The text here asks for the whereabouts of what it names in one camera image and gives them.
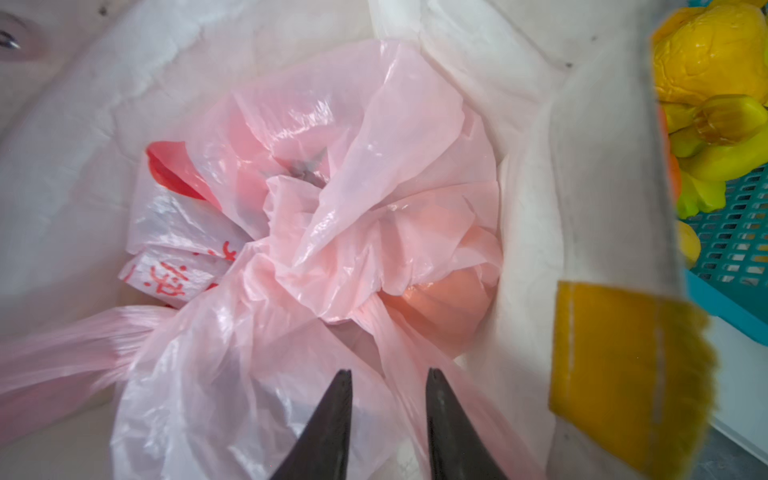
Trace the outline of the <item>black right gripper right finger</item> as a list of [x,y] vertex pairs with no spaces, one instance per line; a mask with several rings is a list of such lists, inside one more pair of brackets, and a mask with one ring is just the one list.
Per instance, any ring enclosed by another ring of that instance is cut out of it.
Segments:
[[426,414],[431,478],[506,479],[482,443],[444,373],[430,368]]

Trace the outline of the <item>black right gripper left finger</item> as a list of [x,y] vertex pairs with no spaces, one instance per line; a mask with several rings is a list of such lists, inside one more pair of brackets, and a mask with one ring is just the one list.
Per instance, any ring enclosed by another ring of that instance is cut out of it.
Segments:
[[339,370],[271,479],[346,479],[352,407],[352,372]]

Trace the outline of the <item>cream canvas tote bag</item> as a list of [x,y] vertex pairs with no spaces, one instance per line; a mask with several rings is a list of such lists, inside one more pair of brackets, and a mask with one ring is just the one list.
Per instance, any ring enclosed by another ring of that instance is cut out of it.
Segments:
[[550,476],[635,472],[548,407],[559,281],[687,296],[660,154],[650,37],[672,1],[138,1],[63,52],[78,2],[8,2],[62,66],[3,65],[1,333],[53,329],[137,292],[117,274],[144,147],[230,89],[371,37],[412,43],[483,117],[501,166],[499,297],[463,358]]

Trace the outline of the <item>pink plastic grocery bag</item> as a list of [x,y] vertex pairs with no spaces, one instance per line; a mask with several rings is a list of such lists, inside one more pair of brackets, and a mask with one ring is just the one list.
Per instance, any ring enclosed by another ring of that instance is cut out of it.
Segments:
[[456,364],[503,263],[481,117],[410,45],[367,40],[229,93],[149,146],[121,278],[157,299],[1,348],[1,441],[122,388],[118,479],[266,479],[351,374],[347,475],[428,465],[441,370],[510,479],[542,469]]

